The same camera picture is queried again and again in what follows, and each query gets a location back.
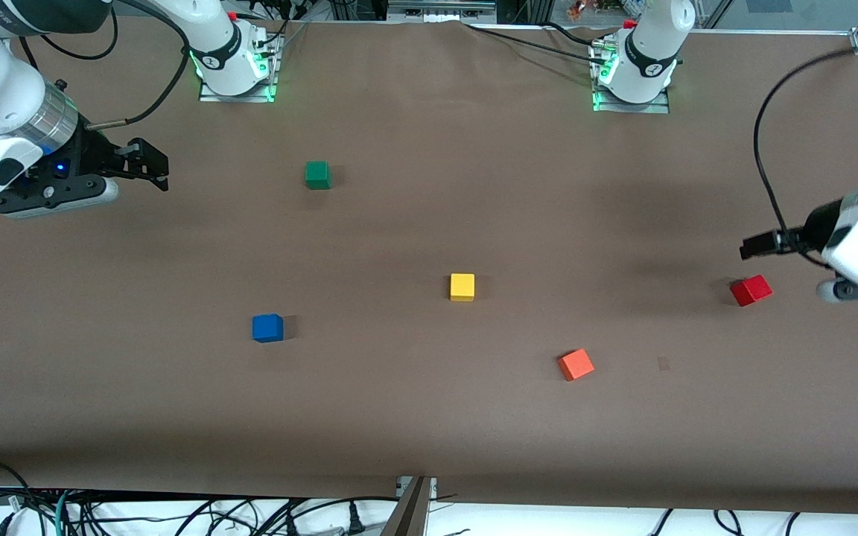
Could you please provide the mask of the blue block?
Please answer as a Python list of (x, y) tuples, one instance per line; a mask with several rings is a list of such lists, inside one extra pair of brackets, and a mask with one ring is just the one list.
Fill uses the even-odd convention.
[(253, 316), (251, 338), (259, 343), (282, 342), (286, 338), (285, 320), (278, 313)]

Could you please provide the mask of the orange block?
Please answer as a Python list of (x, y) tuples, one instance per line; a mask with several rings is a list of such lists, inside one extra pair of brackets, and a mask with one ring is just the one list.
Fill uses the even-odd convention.
[(584, 348), (560, 356), (557, 364), (566, 381), (582, 379), (596, 369), (589, 353)]

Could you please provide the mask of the brown table cover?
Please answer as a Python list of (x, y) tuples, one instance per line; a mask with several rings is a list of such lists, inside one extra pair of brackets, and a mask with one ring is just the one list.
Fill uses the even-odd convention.
[[(466, 502), (858, 512), (858, 302), (738, 252), (775, 225), (760, 103), (844, 34), (692, 34), (667, 115), (594, 112), (581, 62), (457, 22), (290, 35), (275, 102), (201, 102), (188, 71), (109, 133), (167, 153), (168, 192), (0, 216), (0, 462), (44, 488), (426, 475)], [(739, 307), (753, 275), (774, 294)], [(282, 342), (252, 340), (263, 313)], [(579, 348), (596, 369), (566, 381)]]

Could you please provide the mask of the grey power strip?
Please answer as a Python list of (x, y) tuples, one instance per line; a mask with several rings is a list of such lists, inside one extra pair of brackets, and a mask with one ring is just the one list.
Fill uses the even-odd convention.
[(386, 0), (388, 22), (497, 24), (496, 0)]

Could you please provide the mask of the red block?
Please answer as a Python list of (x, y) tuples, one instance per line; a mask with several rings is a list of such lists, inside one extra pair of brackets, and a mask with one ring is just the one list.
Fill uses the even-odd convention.
[(737, 279), (729, 284), (729, 290), (739, 307), (746, 307), (763, 301), (774, 294), (769, 282), (763, 275)]

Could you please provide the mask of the metal table edge bracket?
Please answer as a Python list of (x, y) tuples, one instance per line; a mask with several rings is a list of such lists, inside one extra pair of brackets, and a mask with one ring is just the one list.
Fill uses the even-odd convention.
[(396, 479), (398, 502), (379, 536), (425, 536), (429, 506), (438, 496), (433, 477)]

